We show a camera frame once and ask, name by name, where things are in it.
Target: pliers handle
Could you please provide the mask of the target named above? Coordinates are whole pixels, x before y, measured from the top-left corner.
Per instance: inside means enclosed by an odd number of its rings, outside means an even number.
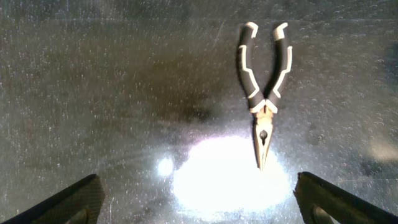
[[[278,101],[280,99],[280,92],[286,84],[286,73],[290,72],[292,67],[292,46],[285,37],[284,29],[287,23],[277,26],[274,31],[276,60],[274,65],[274,75],[271,78],[272,90],[264,97],[256,82],[252,70],[252,45],[256,37],[258,26],[253,22],[248,22],[244,25],[241,31],[238,48],[238,68],[239,77],[248,98],[250,112],[258,113],[267,106],[273,113],[278,112]]]

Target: black and white handle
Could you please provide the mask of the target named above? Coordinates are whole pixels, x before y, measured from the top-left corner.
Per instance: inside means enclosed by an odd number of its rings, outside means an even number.
[[[260,91],[251,65],[251,50],[258,26],[253,22],[248,22],[242,29],[238,49],[239,77],[252,113],[259,112],[264,106],[267,106],[273,113],[278,112],[277,102],[280,99],[280,91],[286,83],[286,74],[290,72],[292,67],[292,47],[289,46],[284,34],[286,27],[287,23],[283,23],[274,30],[277,52],[275,61],[277,81],[267,99],[264,99]]]
[[[273,31],[276,59],[274,67],[274,75],[276,82],[272,91],[266,99],[266,106],[271,109],[273,113],[278,112],[278,101],[280,100],[280,93],[284,89],[287,80],[287,74],[292,68],[292,46],[289,46],[289,41],[285,38],[284,29],[287,23],[283,23],[276,27]]]
[[[257,30],[258,26],[255,23],[248,22],[245,24],[242,28],[238,49],[239,77],[252,113],[259,112],[266,105],[266,100],[254,78],[251,65],[253,38],[256,37]]]

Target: black handle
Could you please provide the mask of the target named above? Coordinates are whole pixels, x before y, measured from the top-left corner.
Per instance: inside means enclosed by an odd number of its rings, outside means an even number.
[[[242,28],[238,48],[238,70],[243,90],[249,101],[250,112],[257,113],[266,105],[259,85],[254,78],[251,65],[253,38],[256,37],[258,26],[248,22]]]
[[[274,41],[276,50],[276,59],[274,67],[275,85],[269,93],[266,105],[273,113],[278,112],[278,101],[280,100],[280,93],[284,89],[287,80],[287,74],[292,68],[292,46],[289,46],[289,41],[285,37],[284,29],[287,23],[283,23],[274,29]]]

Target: pliers jaw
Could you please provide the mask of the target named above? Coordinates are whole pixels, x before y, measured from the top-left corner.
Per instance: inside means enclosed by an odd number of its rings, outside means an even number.
[[[257,166],[260,171],[265,168],[269,144],[271,141],[273,112],[268,108],[263,108],[256,113],[256,124],[254,125],[254,147],[256,149]]]

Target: glossy black surface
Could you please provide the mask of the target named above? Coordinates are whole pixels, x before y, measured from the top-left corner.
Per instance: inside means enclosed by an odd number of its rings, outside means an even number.
[[[397,1],[1,1],[0,222],[96,173],[99,223],[300,223],[309,171],[398,215]],[[293,66],[268,173],[239,85],[239,26]]]

